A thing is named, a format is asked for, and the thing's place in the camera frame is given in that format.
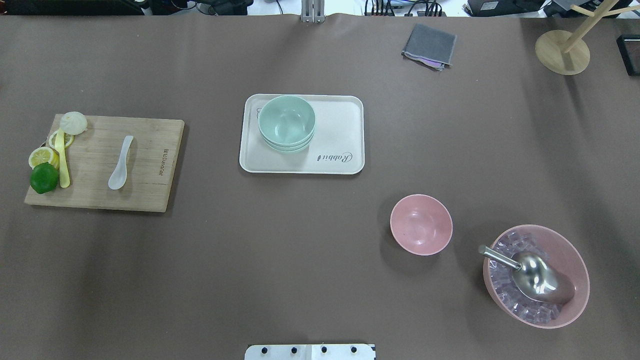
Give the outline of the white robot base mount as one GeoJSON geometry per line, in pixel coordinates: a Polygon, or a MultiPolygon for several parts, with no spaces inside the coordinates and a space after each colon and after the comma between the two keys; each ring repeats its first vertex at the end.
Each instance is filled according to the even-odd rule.
{"type": "Polygon", "coordinates": [[[374,344],[254,344],[247,347],[245,360],[375,360],[374,344]]]}

